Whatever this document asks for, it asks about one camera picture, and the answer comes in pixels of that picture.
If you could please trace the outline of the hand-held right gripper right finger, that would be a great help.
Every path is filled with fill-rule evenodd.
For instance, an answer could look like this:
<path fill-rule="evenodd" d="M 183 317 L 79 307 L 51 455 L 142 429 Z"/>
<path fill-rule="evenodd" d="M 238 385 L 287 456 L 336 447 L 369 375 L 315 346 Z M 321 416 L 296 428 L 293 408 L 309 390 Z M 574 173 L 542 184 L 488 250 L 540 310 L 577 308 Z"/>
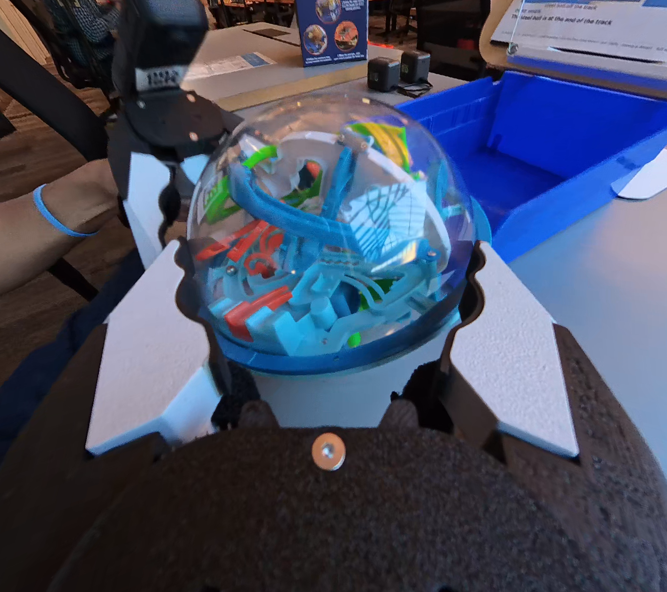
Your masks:
<path fill-rule="evenodd" d="M 579 445 L 555 321 L 487 242 L 477 242 L 461 305 L 447 337 L 439 400 L 472 446 L 508 435 L 563 458 Z"/>

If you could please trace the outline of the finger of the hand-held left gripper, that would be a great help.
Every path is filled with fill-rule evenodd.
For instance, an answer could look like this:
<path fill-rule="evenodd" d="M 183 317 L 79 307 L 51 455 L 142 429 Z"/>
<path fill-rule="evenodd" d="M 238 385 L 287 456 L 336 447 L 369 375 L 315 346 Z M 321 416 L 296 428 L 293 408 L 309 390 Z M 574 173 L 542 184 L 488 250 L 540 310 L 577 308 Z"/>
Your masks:
<path fill-rule="evenodd" d="M 130 154 L 127 219 L 142 261 L 155 261 L 171 229 L 181 229 L 178 172 L 152 154 Z"/>
<path fill-rule="evenodd" d="M 209 158 L 208 154 L 196 154 L 183 159 L 179 164 L 180 186 L 196 186 Z"/>

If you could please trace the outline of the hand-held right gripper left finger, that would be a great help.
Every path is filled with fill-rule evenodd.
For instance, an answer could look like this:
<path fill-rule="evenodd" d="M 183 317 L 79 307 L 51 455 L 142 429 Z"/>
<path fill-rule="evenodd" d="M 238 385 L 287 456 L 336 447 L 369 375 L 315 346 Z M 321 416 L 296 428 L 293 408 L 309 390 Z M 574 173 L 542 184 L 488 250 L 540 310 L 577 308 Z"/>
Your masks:
<path fill-rule="evenodd" d="M 176 447 L 214 433 L 221 379 L 198 307 L 186 313 L 187 257 L 185 240 L 172 240 L 107 317 L 89 453 L 155 433 Z"/>

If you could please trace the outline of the clear plastic maze ball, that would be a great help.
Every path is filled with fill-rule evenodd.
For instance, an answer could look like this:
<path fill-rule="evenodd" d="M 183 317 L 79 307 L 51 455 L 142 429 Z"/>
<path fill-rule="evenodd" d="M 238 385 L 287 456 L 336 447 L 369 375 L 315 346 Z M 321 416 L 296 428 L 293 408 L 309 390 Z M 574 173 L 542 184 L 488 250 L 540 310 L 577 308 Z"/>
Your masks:
<path fill-rule="evenodd" d="M 346 94 L 242 120 L 204 167 L 187 224 L 223 354 L 269 375 L 356 370 L 420 346 L 452 323 L 474 245 L 491 240 L 431 131 Z"/>

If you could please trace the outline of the person's left forearm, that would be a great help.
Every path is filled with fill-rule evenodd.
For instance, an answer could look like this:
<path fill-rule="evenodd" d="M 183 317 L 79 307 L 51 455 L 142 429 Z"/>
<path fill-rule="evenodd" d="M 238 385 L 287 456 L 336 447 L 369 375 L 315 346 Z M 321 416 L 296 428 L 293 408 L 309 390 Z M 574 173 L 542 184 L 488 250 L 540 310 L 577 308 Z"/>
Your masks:
<path fill-rule="evenodd" d="M 2 203 L 1 294 L 46 271 L 83 239 L 52 228 L 35 208 L 32 194 Z"/>

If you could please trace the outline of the person's left hand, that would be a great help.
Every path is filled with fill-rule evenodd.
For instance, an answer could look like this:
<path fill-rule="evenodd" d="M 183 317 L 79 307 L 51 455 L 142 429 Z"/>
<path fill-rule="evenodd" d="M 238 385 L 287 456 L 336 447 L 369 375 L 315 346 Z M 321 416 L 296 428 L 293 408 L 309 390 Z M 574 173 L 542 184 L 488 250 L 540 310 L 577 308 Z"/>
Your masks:
<path fill-rule="evenodd" d="M 86 163 L 46 184 L 41 199 L 65 228 L 90 235 L 119 212 L 119 191 L 107 159 Z"/>

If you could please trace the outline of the white and blue paper sheet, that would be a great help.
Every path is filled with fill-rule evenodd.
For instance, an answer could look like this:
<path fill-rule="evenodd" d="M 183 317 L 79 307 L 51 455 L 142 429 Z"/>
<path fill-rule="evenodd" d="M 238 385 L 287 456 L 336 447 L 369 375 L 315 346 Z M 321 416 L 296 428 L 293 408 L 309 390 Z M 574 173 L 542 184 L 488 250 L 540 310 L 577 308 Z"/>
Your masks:
<path fill-rule="evenodd" d="M 246 71 L 274 64 L 276 64 L 274 60 L 258 52 L 229 56 L 206 63 L 193 63 L 188 67 L 183 82 L 208 79 L 213 76 Z"/>

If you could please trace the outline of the blue wristband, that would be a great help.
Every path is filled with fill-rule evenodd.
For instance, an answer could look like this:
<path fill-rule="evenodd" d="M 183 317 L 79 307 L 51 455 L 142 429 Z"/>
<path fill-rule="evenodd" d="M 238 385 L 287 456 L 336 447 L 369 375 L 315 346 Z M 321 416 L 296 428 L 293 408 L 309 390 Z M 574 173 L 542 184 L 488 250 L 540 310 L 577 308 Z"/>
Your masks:
<path fill-rule="evenodd" d="M 35 208 L 37 209 L 38 213 L 41 215 L 41 217 L 56 231 L 62 233 L 63 235 L 66 235 L 71 238 L 77 238 L 77 239 L 83 239 L 83 238 L 91 238 L 96 236 L 99 232 L 89 232 L 89 233 L 84 233 L 84 232 L 78 232 L 76 230 L 73 230 L 67 226 L 65 226 L 63 223 L 60 222 L 52 213 L 51 211 L 47 208 L 46 204 L 44 203 L 43 200 L 43 190 L 46 187 L 45 184 L 42 184 L 35 188 L 35 190 L 32 192 L 32 199 L 33 199 L 33 204 L 35 205 Z"/>

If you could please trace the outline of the blue printed game box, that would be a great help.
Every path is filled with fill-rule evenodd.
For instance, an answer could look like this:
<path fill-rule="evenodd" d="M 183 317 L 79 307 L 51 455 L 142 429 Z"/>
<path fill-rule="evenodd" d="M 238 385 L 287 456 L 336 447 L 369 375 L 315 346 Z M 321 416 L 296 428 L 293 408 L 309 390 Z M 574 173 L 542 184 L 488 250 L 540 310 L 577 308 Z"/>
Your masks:
<path fill-rule="evenodd" d="M 368 59 L 369 0 L 295 0 L 305 68 Z"/>

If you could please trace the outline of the blue plastic bin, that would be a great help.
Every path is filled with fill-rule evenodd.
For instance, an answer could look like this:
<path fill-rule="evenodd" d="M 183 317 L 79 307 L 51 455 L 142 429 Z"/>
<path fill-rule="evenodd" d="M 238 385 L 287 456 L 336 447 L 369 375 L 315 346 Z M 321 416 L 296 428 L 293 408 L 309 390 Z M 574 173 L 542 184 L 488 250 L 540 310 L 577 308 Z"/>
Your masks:
<path fill-rule="evenodd" d="M 399 108 L 440 142 L 506 263 L 616 196 L 666 146 L 666 101 L 523 72 Z"/>

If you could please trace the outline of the small black cube device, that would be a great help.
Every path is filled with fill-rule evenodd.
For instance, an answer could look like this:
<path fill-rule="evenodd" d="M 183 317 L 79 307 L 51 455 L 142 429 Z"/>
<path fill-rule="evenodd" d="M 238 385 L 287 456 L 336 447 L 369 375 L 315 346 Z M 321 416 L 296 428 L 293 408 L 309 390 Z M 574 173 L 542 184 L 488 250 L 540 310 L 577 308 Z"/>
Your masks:
<path fill-rule="evenodd" d="M 420 50 L 405 50 L 400 60 L 400 81 L 406 84 L 428 82 L 431 55 Z"/>
<path fill-rule="evenodd" d="M 401 82 L 400 60 L 378 56 L 368 61 L 367 87 L 376 92 L 395 90 Z"/>

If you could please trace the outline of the white flat plastic piece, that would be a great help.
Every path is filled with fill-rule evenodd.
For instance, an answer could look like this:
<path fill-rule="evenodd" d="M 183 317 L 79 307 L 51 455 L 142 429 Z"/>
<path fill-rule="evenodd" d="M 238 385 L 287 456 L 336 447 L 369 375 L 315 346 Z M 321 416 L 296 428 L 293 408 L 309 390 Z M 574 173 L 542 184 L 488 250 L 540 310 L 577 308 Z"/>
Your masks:
<path fill-rule="evenodd" d="M 637 171 L 611 184 L 617 198 L 630 201 L 648 200 L 666 189 L 666 148 Z"/>

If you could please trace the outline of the wooden board with instruction sheet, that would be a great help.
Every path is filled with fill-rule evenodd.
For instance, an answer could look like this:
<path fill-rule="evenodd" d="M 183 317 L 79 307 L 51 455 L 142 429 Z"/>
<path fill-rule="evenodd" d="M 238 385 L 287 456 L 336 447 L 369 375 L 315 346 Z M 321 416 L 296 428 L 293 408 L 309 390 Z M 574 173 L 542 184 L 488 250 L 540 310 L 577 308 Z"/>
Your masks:
<path fill-rule="evenodd" d="M 493 68 L 666 97 L 666 0 L 493 0 Z"/>

